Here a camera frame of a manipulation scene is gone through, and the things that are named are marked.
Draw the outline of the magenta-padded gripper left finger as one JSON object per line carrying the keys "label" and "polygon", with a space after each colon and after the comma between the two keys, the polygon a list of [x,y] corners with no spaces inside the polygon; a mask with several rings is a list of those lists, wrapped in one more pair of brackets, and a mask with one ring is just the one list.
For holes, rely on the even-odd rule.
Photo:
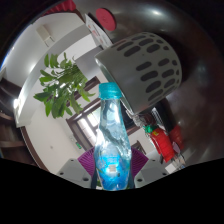
{"label": "magenta-padded gripper left finger", "polygon": [[57,175],[84,188],[96,188],[96,168],[94,149],[84,152],[77,159],[70,158]]}

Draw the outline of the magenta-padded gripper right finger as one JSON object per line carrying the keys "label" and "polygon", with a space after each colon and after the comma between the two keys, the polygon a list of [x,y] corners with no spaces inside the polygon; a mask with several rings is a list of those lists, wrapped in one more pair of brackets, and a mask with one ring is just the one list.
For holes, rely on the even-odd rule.
{"label": "magenta-padded gripper right finger", "polygon": [[134,187],[140,188],[167,176],[168,172],[160,162],[160,155],[156,151],[144,155],[133,148],[131,174]]}

